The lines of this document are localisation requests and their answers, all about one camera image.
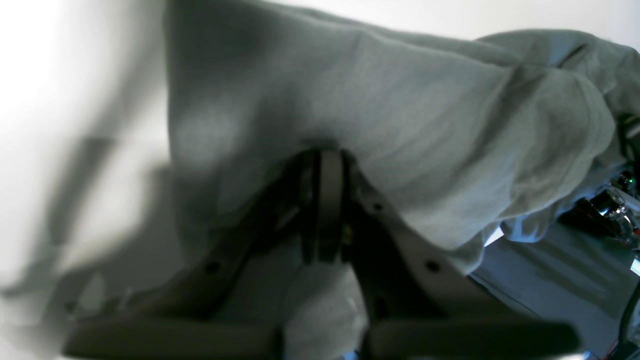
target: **gray floor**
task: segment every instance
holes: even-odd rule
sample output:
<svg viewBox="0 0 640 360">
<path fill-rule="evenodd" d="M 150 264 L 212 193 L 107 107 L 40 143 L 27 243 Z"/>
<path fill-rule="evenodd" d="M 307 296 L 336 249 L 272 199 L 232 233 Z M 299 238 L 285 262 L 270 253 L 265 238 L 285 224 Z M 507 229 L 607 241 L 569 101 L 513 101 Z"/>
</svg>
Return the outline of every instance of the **gray floor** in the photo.
<svg viewBox="0 0 640 360">
<path fill-rule="evenodd" d="M 572 323 L 585 350 L 604 357 L 639 280 L 631 252 L 560 224 L 539 243 L 503 238 L 486 250 L 478 282 L 523 313 Z"/>
</svg>

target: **metal bracket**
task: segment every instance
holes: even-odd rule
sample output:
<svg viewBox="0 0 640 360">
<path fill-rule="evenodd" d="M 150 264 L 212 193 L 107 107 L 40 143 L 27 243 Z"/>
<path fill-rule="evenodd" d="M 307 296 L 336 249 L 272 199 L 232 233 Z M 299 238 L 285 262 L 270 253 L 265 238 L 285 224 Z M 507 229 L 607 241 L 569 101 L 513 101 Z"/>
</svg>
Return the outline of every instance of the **metal bracket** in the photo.
<svg viewBox="0 0 640 360">
<path fill-rule="evenodd" d="M 402 221 L 350 153 L 308 151 L 198 266 L 130 313 L 81 325 L 64 353 L 283 359 L 277 325 L 204 320 L 225 301 L 252 253 L 292 230 L 301 234 L 305 262 L 333 263 L 340 255 L 352 264 L 370 323 L 362 359 L 552 359 L 579 349 L 571 327 L 524 318 L 460 275 Z"/>
</svg>

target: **screw hole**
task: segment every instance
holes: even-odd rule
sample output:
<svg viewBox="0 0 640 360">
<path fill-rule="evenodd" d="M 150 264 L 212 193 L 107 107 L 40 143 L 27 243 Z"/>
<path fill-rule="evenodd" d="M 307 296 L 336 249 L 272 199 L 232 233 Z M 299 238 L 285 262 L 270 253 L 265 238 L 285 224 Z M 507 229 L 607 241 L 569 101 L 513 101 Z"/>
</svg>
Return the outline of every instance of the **screw hole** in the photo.
<svg viewBox="0 0 640 360">
<path fill-rule="evenodd" d="M 212 263 L 207 264 L 207 266 L 205 266 L 205 268 L 204 268 L 204 271 L 207 274 L 212 275 L 212 274 L 215 274 L 216 272 L 218 272 L 218 270 L 220 270 L 221 267 L 222 267 L 222 265 L 219 262 L 214 261 Z"/>
<path fill-rule="evenodd" d="M 430 271 L 430 272 L 439 272 L 440 271 L 440 265 L 438 263 L 436 263 L 435 261 L 427 261 L 426 263 L 424 263 L 424 266 Z"/>
<path fill-rule="evenodd" d="M 374 310 L 378 319 L 386 318 L 389 316 L 389 306 L 387 301 L 383 297 L 376 297 L 374 302 Z"/>
</svg>

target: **gray fabric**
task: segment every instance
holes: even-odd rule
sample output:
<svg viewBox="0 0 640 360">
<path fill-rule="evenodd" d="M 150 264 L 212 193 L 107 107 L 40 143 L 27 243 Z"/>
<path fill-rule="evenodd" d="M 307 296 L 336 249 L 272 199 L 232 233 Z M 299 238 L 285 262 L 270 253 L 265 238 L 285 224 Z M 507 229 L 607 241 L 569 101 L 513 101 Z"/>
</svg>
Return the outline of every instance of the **gray fabric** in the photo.
<svg viewBox="0 0 640 360">
<path fill-rule="evenodd" d="M 581 184 L 610 147 L 611 113 L 637 110 L 640 95 L 637 53 L 576 31 L 462 41 L 237 0 L 175 1 L 167 15 L 176 209 L 190 261 L 284 161 L 332 144 L 469 272 L 489 229 Z M 318 286 L 314 299 L 339 307 L 356 286 L 342 284 Z M 302 307 L 288 320 L 293 359 L 356 346 L 365 321 L 344 326 L 331 306 Z"/>
</svg>

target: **metal part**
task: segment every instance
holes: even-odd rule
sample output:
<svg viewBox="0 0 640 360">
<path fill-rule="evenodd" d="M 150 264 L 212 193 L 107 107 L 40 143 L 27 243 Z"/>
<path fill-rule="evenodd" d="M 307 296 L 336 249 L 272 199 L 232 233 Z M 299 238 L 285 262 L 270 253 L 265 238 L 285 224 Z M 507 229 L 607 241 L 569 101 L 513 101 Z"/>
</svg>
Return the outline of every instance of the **metal part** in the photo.
<svg viewBox="0 0 640 360">
<path fill-rule="evenodd" d="M 256 249 L 268 250 L 274 234 L 295 227 L 306 262 L 332 263 L 338 253 L 351 262 L 369 314 L 363 360 L 553 359 L 578 350 L 569 326 L 518 315 L 460 275 L 402 221 L 348 152 L 309 151 L 202 263 L 126 315 L 80 326 L 65 354 L 282 359 L 277 324 L 204 320 L 224 303 Z"/>
</svg>

